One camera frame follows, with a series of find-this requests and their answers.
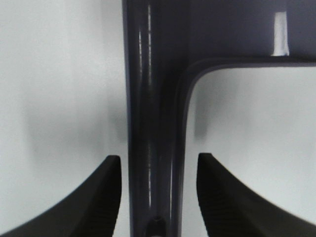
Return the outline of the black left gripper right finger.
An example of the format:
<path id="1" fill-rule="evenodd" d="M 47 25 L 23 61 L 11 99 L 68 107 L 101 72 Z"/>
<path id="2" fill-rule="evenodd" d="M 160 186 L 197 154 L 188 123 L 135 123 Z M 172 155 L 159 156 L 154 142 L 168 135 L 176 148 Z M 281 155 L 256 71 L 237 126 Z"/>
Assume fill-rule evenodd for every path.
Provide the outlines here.
<path id="1" fill-rule="evenodd" d="M 211 153 L 200 153 L 197 197 L 210 237 L 314 237 L 316 226 L 253 192 Z"/>

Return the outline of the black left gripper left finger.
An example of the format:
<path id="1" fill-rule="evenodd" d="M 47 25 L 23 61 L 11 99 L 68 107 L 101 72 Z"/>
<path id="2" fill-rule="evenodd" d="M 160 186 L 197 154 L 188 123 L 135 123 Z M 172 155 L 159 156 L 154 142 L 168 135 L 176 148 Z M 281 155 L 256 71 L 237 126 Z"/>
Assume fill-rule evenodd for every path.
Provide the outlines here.
<path id="1" fill-rule="evenodd" d="M 121 200 L 120 157 L 107 156 L 72 193 L 5 237 L 111 237 Z"/>

